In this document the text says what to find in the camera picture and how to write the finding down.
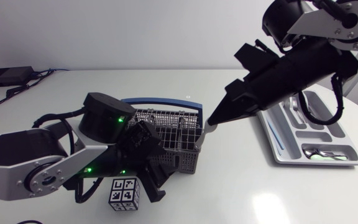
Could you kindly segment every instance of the black box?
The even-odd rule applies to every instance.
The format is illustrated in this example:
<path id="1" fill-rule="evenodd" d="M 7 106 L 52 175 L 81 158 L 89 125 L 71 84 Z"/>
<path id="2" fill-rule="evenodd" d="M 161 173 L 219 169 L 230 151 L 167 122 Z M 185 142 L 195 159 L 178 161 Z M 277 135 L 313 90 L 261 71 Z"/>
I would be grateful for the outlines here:
<path id="1" fill-rule="evenodd" d="M 0 86 L 25 85 L 33 72 L 31 66 L 0 68 Z"/>

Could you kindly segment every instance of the cutlery basket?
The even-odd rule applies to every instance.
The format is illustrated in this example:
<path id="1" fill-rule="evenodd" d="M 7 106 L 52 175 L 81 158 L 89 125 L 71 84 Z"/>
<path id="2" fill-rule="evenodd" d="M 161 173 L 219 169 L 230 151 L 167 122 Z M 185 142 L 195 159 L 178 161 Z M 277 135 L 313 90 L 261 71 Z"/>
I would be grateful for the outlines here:
<path id="1" fill-rule="evenodd" d="M 195 142 L 203 132 L 203 106 L 183 100 L 166 98 L 128 98 L 122 101 L 131 105 L 170 105 L 197 110 L 198 112 L 163 111 L 137 109 L 128 125 L 133 126 L 141 120 L 151 123 L 161 137 L 161 146 L 166 154 L 153 156 L 152 164 L 167 164 L 178 168 L 179 172 L 196 172 L 199 149 Z"/>

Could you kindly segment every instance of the white cutlery tray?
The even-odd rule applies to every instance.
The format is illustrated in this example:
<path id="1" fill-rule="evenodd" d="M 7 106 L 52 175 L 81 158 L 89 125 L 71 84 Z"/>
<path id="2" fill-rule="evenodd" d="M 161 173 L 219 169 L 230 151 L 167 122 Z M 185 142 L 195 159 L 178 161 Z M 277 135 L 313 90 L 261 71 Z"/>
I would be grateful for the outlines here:
<path id="1" fill-rule="evenodd" d="M 311 111 L 317 118 L 327 120 L 333 116 L 316 92 L 304 91 L 303 93 L 308 99 Z M 298 95 L 294 96 L 294 98 L 300 105 Z M 284 106 L 283 102 L 266 111 L 258 112 L 258 117 L 272 147 L 274 158 L 278 163 L 334 166 L 358 165 L 358 152 L 339 123 L 322 126 L 312 123 L 305 116 L 306 124 L 302 123 L 295 111 Z M 284 149 L 277 142 L 268 121 L 281 139 Z M 305 156 L 303 149 L 312 148 L 318 148 L 323 152 L 345 155 L 347 160 L 320 161 L 309 159 Z"/>

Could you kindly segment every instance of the blue handle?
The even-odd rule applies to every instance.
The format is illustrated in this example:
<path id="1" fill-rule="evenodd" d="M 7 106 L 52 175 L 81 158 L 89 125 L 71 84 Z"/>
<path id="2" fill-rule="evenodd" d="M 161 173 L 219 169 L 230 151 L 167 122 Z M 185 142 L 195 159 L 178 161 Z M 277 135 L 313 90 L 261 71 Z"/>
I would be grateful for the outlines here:
<path id="1" fill-rule="evenodd" d="M 126 98 L 126 99 L 122 99 L 121 101 L 128 103 L 130 105 L 139 105 L 139 104 L 170 105 L 170 106 L 180 106 L 183 108 L 197 110 L 200 128 L 203 128 L 203 105 L 199 103 L 194 103 L 185 100 L 174 100 L 168 98 L 152 98 L 152 97 Z"/>

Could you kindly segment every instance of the white table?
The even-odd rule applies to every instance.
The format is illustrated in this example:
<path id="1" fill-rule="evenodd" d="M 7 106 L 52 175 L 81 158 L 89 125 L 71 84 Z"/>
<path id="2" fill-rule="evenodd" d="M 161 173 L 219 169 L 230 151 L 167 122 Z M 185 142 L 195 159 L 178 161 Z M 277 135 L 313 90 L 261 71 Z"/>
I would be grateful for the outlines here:
<path id="1" fill-rule="evenodd" d="M 88 92 L 115 98 L 163 97 L 203 104 L 206 119 L 224 87 L 245 70 L 115 70 L 58 72 L 0 105 L 0 134 L 29 129 L 46 113 L 73 111 Z M 0 99 L 7 88 L 0 88 Z M 336 110 L 330 90 L 315 85 Z M 345 100 L 341 124 L 358 150 L 358 106 Z M 207 135 L 196 174 L 173 174 L 167 194 L 150 203 L 142 189 L 136 212 L 115 212 L 105 179 L 84 204 L 61 188 L 41 198 L 0 200 L 0 223 L 358 223 L 358 166 L 277 164 L 257 118 L 220 124 Z"/>

